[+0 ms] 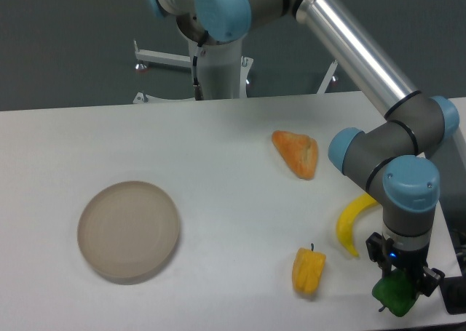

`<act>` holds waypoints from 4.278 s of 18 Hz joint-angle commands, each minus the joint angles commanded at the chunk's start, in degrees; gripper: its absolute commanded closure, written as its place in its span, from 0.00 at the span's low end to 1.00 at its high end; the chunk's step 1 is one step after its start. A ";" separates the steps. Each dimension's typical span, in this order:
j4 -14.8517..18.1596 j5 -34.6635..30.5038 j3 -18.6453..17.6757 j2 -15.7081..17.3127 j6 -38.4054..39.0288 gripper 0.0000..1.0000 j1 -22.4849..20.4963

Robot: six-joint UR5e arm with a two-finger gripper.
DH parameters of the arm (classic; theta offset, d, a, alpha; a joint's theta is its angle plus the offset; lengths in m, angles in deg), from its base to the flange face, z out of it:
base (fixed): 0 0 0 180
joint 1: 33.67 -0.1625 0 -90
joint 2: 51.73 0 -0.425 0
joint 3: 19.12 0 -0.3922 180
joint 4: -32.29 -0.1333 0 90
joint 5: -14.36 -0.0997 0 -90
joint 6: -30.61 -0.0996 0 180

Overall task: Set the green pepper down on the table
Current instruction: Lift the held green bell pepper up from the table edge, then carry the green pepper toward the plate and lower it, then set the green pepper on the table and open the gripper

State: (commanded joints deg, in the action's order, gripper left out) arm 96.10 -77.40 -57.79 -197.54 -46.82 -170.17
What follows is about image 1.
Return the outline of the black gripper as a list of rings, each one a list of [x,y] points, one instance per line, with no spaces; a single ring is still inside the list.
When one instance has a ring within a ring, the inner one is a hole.
[[[384,247],[381,234],[373,232],[366,239],[369,259],[382,270],[382,276],[392,273],[392,268],[403,271],[419,295],[430,297],[445,278],[444,272],[427,267],[429,245],[419,250],[405,251],[395,247]]]

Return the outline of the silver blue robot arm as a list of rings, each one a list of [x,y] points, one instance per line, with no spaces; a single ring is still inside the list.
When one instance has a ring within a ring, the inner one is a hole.
[[[415,295],[431,295],[444,278],[427,264],[440,175],[421,153],[451,137],[456,107],[426,97],[363,30],[339,0],[148,0],[157,17],[175,16],[192,43],[196,100],[240,95],[239,54],[227,55],[254,28],[284,15],[308,26],[385,118],[362,132],[347,128],[331,141],[328,158],[383,208],[383,230],[366,242],[383,277],[405,274]]]

